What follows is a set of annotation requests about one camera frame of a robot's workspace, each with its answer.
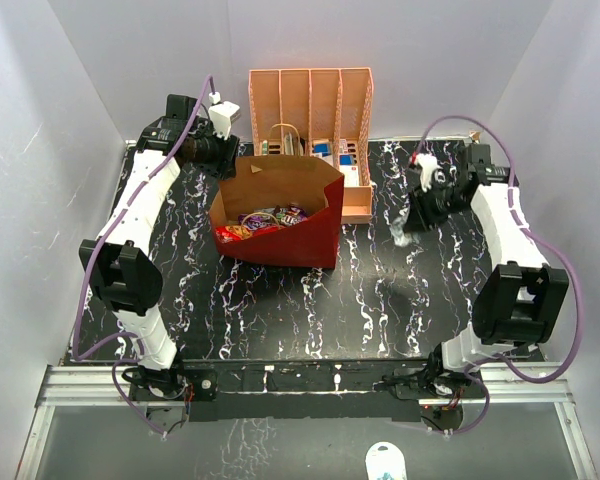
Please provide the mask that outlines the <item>red chips bag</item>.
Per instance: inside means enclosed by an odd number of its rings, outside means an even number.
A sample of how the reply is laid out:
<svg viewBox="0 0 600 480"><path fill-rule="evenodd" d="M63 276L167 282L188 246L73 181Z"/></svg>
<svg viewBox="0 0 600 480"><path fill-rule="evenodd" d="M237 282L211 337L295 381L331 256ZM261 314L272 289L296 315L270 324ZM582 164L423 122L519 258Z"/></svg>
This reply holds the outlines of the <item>red chips bag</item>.
<svg viewBox="0 0 600 480"><path fill-rule="evenodd" d="M226 244L249 239L253 233L242 225L225 225L216 227L215 235L219 242Z"/></svg>

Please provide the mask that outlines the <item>red paper bag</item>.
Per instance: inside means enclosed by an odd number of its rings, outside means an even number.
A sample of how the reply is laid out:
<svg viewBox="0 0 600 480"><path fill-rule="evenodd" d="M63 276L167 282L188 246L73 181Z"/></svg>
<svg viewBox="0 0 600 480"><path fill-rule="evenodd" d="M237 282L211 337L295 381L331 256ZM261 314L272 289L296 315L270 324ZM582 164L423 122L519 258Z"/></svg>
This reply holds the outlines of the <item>red paper bag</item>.
<svg viewBox="0 0 600 480"><path fill-rule="evenodd" d="M344 175L315 156L239 156L209 209L219 254L248 263L333 269Z"/></svg>

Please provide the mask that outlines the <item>light blue snack pouch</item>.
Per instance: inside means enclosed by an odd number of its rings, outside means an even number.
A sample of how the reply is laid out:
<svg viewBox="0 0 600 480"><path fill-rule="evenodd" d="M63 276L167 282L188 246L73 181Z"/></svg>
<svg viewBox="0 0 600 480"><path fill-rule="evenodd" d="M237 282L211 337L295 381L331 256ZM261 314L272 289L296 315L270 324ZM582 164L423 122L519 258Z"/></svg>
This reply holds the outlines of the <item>light blue snack pouch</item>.
<svg viewBox="0 0 600 480"><path fill-rule="evenodd" d="M390 225L390 233L397 247L406 248L421 242L420 221L411 214L396 217Z"/></svg>

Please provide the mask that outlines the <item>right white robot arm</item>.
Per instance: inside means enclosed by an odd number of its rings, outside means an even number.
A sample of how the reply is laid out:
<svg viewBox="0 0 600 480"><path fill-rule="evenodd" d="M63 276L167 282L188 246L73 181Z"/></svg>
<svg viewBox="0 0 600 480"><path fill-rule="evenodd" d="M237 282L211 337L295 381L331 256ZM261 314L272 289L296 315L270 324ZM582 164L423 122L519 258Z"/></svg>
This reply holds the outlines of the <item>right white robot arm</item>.
<svg viewBox="0 0 600 480"><path fill-rule="evenodd" d="M510 168L496 166L486 144L460 149L454 179L442 178L432 154L415 153L411 163L420 184L409 194L410 221L426 230L453 213L472 211L486 240L492 272L472 307L468 326L435 350L436 365L425 376L427 388L446 397L458 389L461 371L517 347L546 343L553 333L569 288L565 270L553 268L519 211L519 188Z"/></svg>

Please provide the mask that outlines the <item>purple candy pack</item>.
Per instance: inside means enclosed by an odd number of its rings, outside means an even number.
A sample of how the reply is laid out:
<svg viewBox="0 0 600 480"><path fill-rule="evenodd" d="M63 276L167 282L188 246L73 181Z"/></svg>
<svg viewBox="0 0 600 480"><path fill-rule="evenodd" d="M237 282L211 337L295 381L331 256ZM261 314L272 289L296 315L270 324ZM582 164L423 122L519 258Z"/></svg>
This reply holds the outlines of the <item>purple candy pack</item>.
<svg viewBox="0 0 600 480"><path fill-rule="evenodd" d="M298 205L278 206L274 209L277 222L283 227L291 227L309 218L307 212Z"/></svg>
<svg viewBox="0 0 600 480"><path fill-rule="evenodd" d="M238 223L252 235L270 233L283 228L274 214L264 211L242 214L238 217Z"/></svg>

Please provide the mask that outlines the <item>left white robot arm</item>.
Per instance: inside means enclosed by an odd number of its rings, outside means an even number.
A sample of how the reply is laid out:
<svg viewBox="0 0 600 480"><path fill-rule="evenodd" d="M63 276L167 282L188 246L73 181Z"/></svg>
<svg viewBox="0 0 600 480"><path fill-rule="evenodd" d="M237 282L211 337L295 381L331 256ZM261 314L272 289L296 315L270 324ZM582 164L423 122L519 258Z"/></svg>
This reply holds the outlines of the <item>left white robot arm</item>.
<svg viewBox="0 0 600 480"><path fill-rule="evenodd" d="M209 96L200 100L170 94L162 117L146 126L136 142L131 174L111 217L97 238L85 240L79 257L92 294L121 323L141 367L155 371L151 385L174 399L187 376L173 366L177 348L159 310L163 279L149 258L149 243L167 193L186 165L225 180L236 173L239 139L232 127L237 104Z"/></svg>

